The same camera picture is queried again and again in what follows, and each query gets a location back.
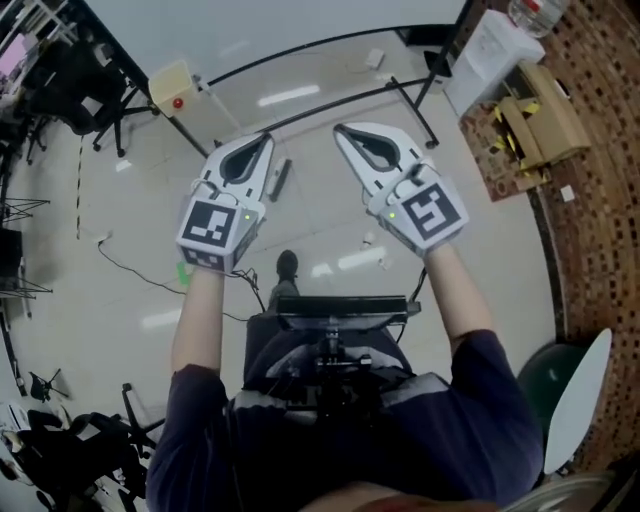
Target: black cable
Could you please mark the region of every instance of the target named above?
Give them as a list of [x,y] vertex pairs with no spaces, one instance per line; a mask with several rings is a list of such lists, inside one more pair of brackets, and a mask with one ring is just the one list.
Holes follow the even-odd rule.
[[[100,252],[100,254],[102,254],[105,258],[107,258],[111,263],[113,263],[116,267],[121,268],[122,270],[127,270],[128,272],[133,272],[135,275],[137,275],[140,279],[142,279],[145,283],[149,283],[153,286],[159,286],[160,288],[164,288],[165,290],[167,290],[168,292],[171,293],[175,293],[176,295],[186,295],[185,292],[181,292],[179,290],[174,290],[173,288],[169,288],[168,286],[162,284],[162,283],[156,283],[154,281],[151,281],[150,279],[147,279],[146,277],[144,277],[140,272],[138,272],[135,269],[129,268],[129,267],[125,267],[124,265],[121,265],[120,263],[118,263],[117,261],[114,261],[111,257],[109,257],[103,250],[102,250],[102,244],[104,243],[104,240],[102,242],[98,243],[98,251]],[[253,274],[255,276],[254,280],[257,283],[258,281],[258,274],[256,273],[255,270],[250,269],[253,271]],[[262,300],[260,300],[260,296],[258,295],[258,287],[255,286],[253,282],[248,278],[245,277],[244,275],[241,275],[240,272],[244,272],[244,271],[235,271],[234,275],[229,275],[226,274],[228,277],[234,277],[234,278],[242,278],[245,281],[247,281],[249,283],[249,285],[251,286],[251,290],[253,290],[253,293],[255,293],[256,297],[258,298],[258,301],[260,302],[260,306],[262,307],[262,311],[264,312],[264,305],[262,304]],[[224,311],[222,312],[222,314],[224,316],[228,316],[229,318],[232,318],[234,320],[236,320],[237,322],[248,322],[249,319],[248,318],[238,318],[237,316],[233,316],[229,313],[225,313]]]
[[[418,298],[418,295],[420,294],[420,290],[422,290],[422,286],[424,285],[424,280],[427,278],[427,269],[423,268],[422,272],[420,272],[420,277],[418,278],[418,284],[416,286],[416,289],[413,290],[413,293],[411,294],[411,296],[409,297],[409,302],[415,302],[416,299]],[[400,340],[402,339],[402,335],[404,334],[404,330],[407,327],[407,324],[404,324],[402,326],[402,329],[400,329],[400,334],[398,334],[398,339],[396,340],[396,345],[400,344]]]

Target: green object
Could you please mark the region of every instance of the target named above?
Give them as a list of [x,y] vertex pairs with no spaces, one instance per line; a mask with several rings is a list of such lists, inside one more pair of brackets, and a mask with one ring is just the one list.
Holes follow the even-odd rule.
[[548,345],[529,359],[518,375],[518,383],[540,420],[545,438],[560,397],[586,352],[586,348],[574,345]]
[[191,274],[187,274],[187,266],[184,261],[181,261],[176,265],[178,269],[178,278],[180,279],[180,284],[182,286],[189,286],[189,282],[191,281]]

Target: navy blue sleeve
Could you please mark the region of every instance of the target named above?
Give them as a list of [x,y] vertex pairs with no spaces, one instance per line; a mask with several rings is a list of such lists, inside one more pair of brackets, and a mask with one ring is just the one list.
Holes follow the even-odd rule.
[[233,509],[226,404],[213,370],[189,365],[174,374],[167,421],[147,475],[151,512]]
[[540,475],[540,426],[493,332],[467,336],[452,376],[408,381],[389,409],[462,496],[507,505]]

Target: white robotic gripper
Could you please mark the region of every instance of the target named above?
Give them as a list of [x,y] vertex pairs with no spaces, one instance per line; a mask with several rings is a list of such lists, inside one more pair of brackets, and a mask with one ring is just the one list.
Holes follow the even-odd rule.
[[258,133],[217,148],[194,182],[176,242],[184,260],[231,273],[264,221],[260,202],[274,142]]
[[421,258],[469,222],[451,181],[438,174],[433,159],[424,157],[404,131],[347,123],[337,125],[334,136],[371,195],[367,213]]

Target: leg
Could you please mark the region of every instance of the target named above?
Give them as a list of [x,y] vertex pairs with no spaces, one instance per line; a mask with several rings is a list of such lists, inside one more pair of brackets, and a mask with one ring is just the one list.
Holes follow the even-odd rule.
[[269,311],[275,311],[278,297],[298,297],[300,292],[298,287],[291,281],[282,281],[271,290],[269,296]]
[[269,297],[269,311],[275,311],[278,297],[299,296],[296,286],[296,272],[298,271],[298,258],[292,251],[283,251],[276,263],[276,272],[280,282],[271,290]]
[[276,272],[280,282],[271,290],[268,310],[249,319],[247,323],[247,346],[244,357],[244,380],[253,364],[257,360],[264,346],[280,332],[280,324],[275,315],[275,307],[278,297],[299,296],[296,286],[296,272],[298,271],[298,258],[292,251],[284,251],[278,257]]

